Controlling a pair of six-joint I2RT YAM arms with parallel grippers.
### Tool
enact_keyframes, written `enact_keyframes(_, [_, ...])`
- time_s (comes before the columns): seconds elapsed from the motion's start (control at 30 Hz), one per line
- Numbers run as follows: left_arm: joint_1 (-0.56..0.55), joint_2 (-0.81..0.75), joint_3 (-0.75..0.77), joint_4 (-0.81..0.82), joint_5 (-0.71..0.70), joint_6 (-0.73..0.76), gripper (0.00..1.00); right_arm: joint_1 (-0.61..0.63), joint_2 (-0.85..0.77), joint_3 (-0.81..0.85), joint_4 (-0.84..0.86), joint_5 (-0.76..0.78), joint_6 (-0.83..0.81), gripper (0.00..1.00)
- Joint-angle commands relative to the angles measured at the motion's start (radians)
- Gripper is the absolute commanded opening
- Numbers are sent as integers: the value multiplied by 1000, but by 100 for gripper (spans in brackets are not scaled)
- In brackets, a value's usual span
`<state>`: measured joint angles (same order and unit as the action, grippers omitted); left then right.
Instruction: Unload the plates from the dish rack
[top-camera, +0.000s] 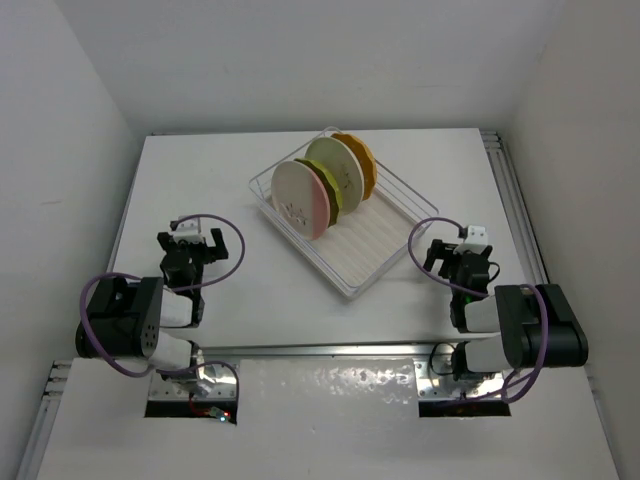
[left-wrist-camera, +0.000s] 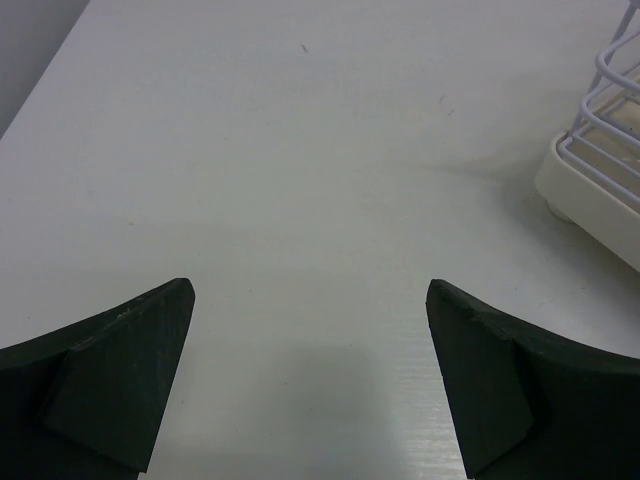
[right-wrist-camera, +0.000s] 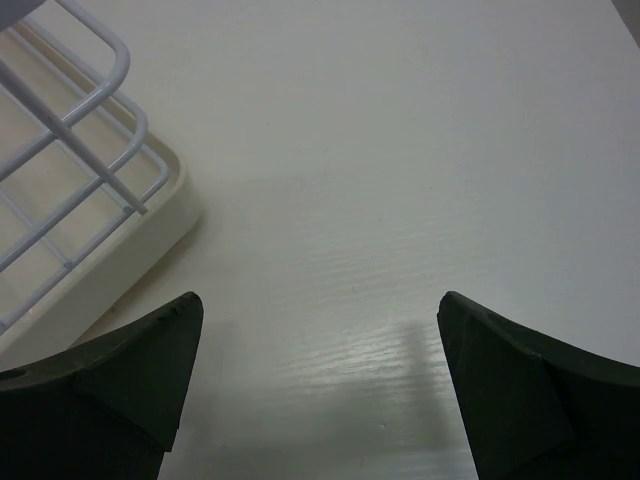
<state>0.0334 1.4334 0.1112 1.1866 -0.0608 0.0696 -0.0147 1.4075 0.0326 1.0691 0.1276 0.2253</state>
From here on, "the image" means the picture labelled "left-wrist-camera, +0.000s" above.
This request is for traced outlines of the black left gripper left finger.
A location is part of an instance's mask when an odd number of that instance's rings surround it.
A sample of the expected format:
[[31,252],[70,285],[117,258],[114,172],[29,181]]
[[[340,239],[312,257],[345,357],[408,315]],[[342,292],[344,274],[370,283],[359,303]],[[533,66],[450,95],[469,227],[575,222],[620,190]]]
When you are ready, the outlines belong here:
[[136,479],[149,468],[195,290],[176,278],[1,351],[4,479]]

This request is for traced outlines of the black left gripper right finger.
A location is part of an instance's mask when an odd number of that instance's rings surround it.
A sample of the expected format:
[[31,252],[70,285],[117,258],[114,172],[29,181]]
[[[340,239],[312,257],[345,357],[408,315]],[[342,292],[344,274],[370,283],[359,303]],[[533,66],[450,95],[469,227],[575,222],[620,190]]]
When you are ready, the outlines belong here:
[[434,279],[431,337],[470,479],[636,479],[639,361]]

